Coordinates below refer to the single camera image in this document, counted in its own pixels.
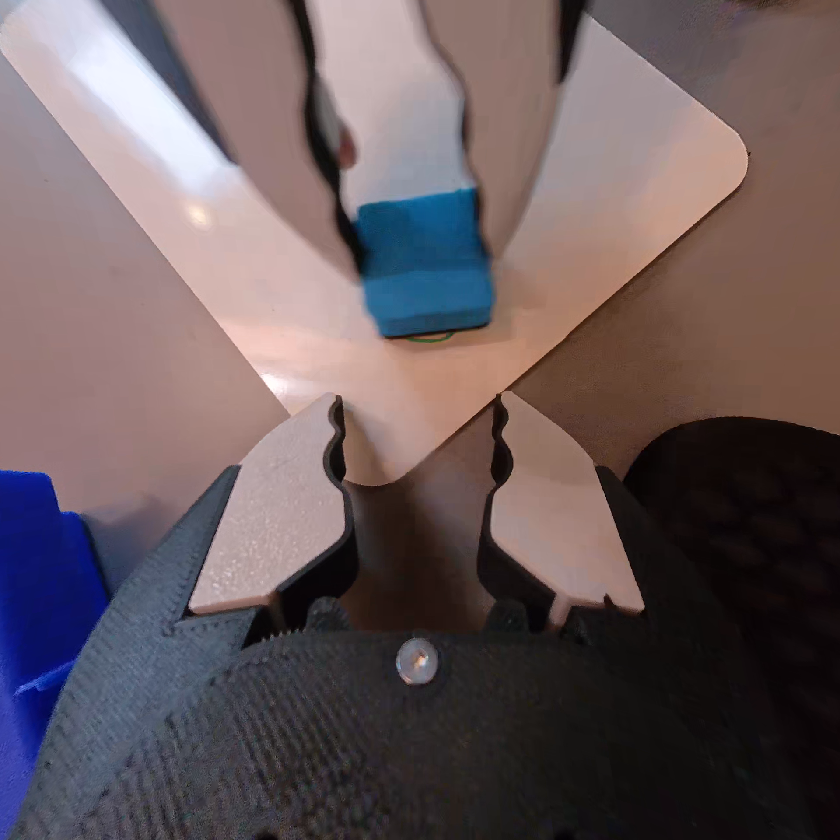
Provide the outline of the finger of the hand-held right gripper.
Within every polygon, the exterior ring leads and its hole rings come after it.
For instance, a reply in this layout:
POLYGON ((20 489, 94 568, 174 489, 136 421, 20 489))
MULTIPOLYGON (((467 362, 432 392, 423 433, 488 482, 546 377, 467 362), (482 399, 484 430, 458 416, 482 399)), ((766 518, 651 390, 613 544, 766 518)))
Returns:
POLYGON ((483 245, 500 259, 531 200, 574 53, 574 2, 425 1, 464 95, 460 139, 483 245))
POLYGON ((305 2, 153 2, 227 152, 311 247, 358 278, 364 247, 316 109, 317 52, 305 2))

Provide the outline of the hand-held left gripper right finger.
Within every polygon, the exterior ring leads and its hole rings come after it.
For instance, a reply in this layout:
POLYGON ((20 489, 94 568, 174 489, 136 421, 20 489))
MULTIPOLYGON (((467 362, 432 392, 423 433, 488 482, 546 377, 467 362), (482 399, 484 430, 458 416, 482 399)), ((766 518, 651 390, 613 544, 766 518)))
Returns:
POLYGON ((638 615, 644 599, 592 458, 512 392, 493 404, 477 573, 531 629, 560 629, 574 607, 638 615))

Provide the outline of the blue whiteboard eraser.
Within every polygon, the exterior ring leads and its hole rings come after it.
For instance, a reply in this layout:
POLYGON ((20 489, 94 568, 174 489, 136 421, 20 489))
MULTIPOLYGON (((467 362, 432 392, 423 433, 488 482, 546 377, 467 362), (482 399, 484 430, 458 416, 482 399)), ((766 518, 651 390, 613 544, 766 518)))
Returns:
POLYGON ((383 338, 470 331, 491 322, 496 295, 479 210, 475 187, 358 207, 364 305, 383 338))

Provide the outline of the blue plastic bin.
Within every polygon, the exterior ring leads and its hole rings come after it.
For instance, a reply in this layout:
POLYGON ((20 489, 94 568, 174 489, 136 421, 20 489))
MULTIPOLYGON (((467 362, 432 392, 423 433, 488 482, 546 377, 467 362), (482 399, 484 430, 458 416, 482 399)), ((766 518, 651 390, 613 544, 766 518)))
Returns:
POLYGON ((58 696, 109 603, 82 517, 42 473, 1 472, 1 837, 31 781, 58 696))

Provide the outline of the small white whiteboard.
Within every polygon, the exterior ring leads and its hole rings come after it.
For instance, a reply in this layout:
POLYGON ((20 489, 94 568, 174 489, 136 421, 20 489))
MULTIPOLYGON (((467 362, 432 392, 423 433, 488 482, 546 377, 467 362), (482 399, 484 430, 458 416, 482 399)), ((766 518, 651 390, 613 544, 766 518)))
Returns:
MULTIPOLYGON (((362 152, 365 203, 474 186, 464 95, 421 2, 312 2, 319 64, 362 152)), ((736 132, 584 14, 549 148, 500 259, 490 326, 385 339, 362 285, 226 162, 99 2, 24 2, 2 51, 294 414, 343 397, 349 478, 402 478, 731 194, 736 132)))

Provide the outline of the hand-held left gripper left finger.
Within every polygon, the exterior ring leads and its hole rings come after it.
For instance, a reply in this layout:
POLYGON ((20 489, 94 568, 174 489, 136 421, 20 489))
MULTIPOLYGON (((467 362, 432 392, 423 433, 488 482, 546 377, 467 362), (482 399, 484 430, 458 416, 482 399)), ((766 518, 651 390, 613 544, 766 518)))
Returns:
POLYGON ((268 608, 292 630, 319 598, 351 588, 360 561, 344 439, 342 399, 328 393, 253 447, 197 576, 191 613, 268 608))

